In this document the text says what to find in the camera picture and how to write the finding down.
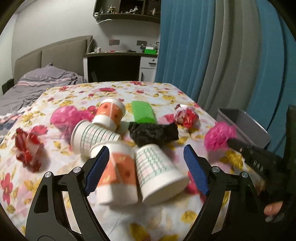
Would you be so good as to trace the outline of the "right hand in glove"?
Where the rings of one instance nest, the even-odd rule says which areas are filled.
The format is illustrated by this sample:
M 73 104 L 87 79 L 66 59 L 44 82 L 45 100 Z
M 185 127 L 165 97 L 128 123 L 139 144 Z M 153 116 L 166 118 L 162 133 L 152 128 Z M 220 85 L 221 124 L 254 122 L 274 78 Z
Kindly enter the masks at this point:
M 264 208 L 264 215 L 266 216 L 266 223 L 284 223 L 289 220 L 289 211 L 291 203 L 278 201 L 268 204 Z

